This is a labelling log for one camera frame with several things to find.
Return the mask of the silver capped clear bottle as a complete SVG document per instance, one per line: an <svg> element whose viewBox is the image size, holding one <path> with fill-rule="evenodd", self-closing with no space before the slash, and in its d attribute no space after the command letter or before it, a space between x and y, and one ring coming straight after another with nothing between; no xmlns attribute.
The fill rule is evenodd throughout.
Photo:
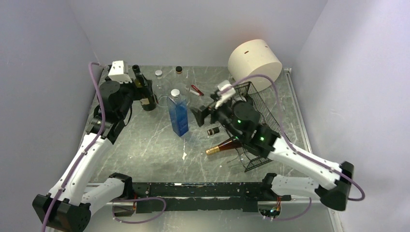
<svg viewBox="0 0 410 232"><path fill-rule="evenodd" d="M166 99L169 96L169 82L164 79L162 70L155 71L155 94L157 97L157 103L161 107L166 106Z"/></svg>

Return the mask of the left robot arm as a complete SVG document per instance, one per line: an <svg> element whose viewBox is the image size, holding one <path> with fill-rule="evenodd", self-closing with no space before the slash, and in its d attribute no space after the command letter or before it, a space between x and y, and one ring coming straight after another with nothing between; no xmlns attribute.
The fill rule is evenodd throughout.
<svg viewBox="0 0 410 232"><path fill-rule="evenodd" d="M88 193L85 188L97 163L126 126L124 120L132 114L133 102L155 102L152 81L121 84L108 80L96 86L96 96L98 105L74 159L49 192L38 194L32 202L43 232L47 228L82 232L93 214L108 202L136 198L132 178L125 174L109 175L102 185Z"/></svg>

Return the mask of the dark wine bottle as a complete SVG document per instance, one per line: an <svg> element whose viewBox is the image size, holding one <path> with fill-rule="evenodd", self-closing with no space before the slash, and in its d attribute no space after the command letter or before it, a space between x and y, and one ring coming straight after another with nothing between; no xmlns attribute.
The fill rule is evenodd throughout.
<svg viewBox="0 0 410 232"><path fill-rule="evenodd" d="M138 80L137 88L141 95L140 104L145 111L152 111L156 108L156 96L152 90L152 81L146 79L138 65L133 65L132 70Z"/></svg>

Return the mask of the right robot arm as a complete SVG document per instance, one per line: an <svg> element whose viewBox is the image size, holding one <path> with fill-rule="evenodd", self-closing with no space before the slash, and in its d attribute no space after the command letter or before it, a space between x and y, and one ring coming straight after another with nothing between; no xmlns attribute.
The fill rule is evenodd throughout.
<svg viewBox="0 0 410 232"><path fill-rule="evenodd" d="M219 107L213 102L190 110L198 126L202 126L205 118L210 116L211 123L219 122L249 153L279 161L305 175L267 174L261 187L261 195L266 200L297 195L318 199L333 210L346 210L351 190L349 179L354 173L352 163L325 160L290 143L284 135L261 123L261 114L252 101L228 101Z"/></svg>

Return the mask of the blue labelled clear bottle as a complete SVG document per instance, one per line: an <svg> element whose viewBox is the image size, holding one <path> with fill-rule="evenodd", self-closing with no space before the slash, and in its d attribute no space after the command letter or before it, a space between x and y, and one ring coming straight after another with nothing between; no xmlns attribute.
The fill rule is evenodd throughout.
<svg viewBox="0 0 410 232"><path fill-rule="evenodd" d="M188 132L188 108L185 97L178 89L172 89L167 106L173 131L179 136Z"/></svg>

